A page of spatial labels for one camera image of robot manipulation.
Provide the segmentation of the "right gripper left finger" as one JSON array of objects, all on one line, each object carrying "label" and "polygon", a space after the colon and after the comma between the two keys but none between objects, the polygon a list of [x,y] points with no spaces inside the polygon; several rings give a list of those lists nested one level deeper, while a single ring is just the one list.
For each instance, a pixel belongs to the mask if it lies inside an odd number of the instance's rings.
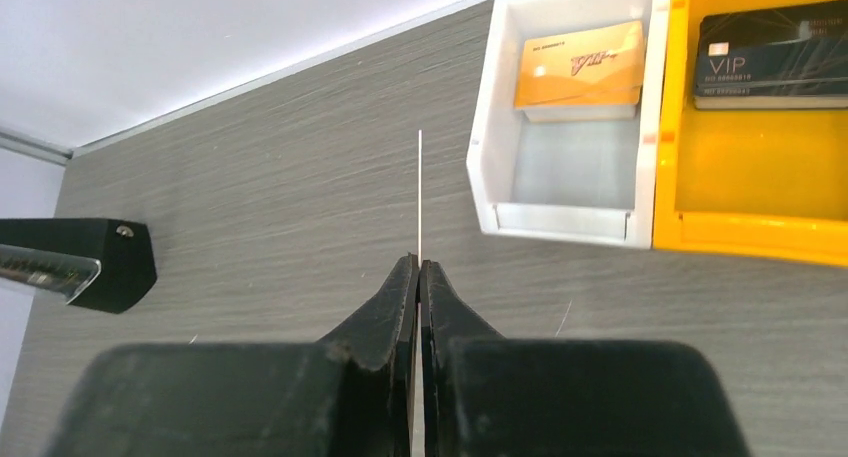
[{"label": "right gripper left finger", "polygon": [[413,440],[419,263],[398,259],[379,290],[319,341],[349,357],[332,456],[409,456]]}]

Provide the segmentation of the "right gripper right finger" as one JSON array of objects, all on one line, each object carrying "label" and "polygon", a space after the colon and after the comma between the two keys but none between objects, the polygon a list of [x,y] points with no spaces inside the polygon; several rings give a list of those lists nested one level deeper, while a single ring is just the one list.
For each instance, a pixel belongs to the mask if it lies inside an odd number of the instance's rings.
[{"label": "right gripper right finger", "polygon": [[419,273],[425,454],[453,456],[457,440],[449,342],[501,340],[503,335],[464,302],[438,262]]}]

